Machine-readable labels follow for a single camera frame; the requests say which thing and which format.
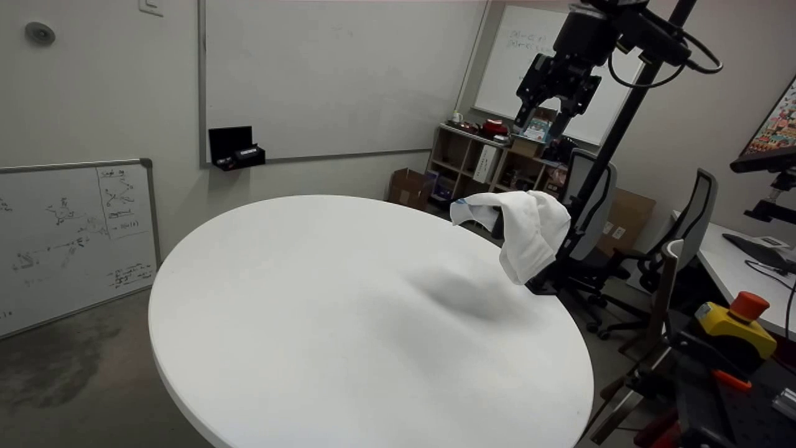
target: wall outlet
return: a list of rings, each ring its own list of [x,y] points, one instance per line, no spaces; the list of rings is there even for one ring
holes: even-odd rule
[[[141,13],[164,16],[163,0],[141,0]]]

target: white round table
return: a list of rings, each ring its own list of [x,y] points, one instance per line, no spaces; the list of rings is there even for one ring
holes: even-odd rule
[[[353,197],[228,212],[164,260],[159,372],[215,444],[576,444],[587,346],[468,229]]]

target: orange object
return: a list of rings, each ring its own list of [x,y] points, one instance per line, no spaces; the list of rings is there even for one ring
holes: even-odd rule
[[[770,309],[770,300],[752,293],[740,291],[738,300],[731,300],[729,313],[744,324],[756,320]]]
[[[731,376],[723,367],[714,370],[714,378],[740,393],[750,393],[752,390],[752,380],[741,380],[740,376]]]

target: whiteboard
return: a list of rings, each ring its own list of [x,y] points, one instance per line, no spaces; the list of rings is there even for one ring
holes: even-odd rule
[[[494,52],[476,96],[476,108],[494,112],[516,120],[524,102],[516,95],[535,54],[556,54],[553,44],[563,29],[568,13],[534,9],[509,5],[494,42]],[[614,70],[623,80],[634,82],[642,71],[642,61],[634,52],[614,52]],[[577,113],[566,135],[603,145],[613,130],[629,89],[613,80],[608,65],[597,67],[603,76],[585,113]],[[548,108],[560,108],[557,100],[542,102]]]
[[[205,0],[208,130],[270,158],[430,149],[489,0]]]
[[[149,162],[0,169],[0,335],[152,285]]]

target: small black device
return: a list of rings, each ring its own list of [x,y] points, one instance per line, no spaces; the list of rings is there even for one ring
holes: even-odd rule
[[[209,157],[224,171],[266,163],[266,149],[252,141],[252,127],[209,130]]]

